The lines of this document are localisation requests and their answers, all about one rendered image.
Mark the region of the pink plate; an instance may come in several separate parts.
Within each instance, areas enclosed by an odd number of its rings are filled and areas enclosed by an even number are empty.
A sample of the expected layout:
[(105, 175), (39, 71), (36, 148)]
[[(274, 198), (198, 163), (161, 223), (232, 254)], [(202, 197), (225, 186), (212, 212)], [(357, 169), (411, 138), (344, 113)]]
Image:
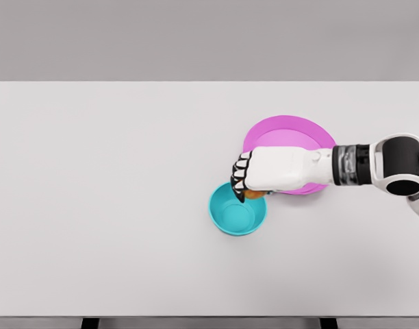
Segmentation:
[[(256, 147), (300, 147), (308, 151), (330, 149), (335, 146), (331, 135), (318, 124), (302, 117), (280, 115), (256, 123), (246, 134), (243, 153)], [(309, 194), (324, 189), (330, 184), (307, 183), (286, 194)]]

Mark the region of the blue bowl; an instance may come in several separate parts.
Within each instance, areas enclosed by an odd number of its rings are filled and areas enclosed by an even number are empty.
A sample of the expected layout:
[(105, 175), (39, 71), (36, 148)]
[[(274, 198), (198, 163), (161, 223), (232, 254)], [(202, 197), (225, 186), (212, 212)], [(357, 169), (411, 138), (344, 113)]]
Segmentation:
[(245, 199), (241, 203), (227, 182), (212, 192), (208, 210), (212, 222), (220, 231), (231, 236), (245, 236), (262, 226), (268, 207), (263, 197)]

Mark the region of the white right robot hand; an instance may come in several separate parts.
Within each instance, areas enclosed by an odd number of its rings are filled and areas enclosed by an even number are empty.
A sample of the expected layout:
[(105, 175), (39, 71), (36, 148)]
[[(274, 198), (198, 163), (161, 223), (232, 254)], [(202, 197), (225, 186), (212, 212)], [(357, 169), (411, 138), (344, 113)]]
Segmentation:
[(256, 147), (240, 154), (232, 167), (231, 189), (240, 202), (248, 191), (279, 192), (308, 183), (312, 151), (300, 147)]

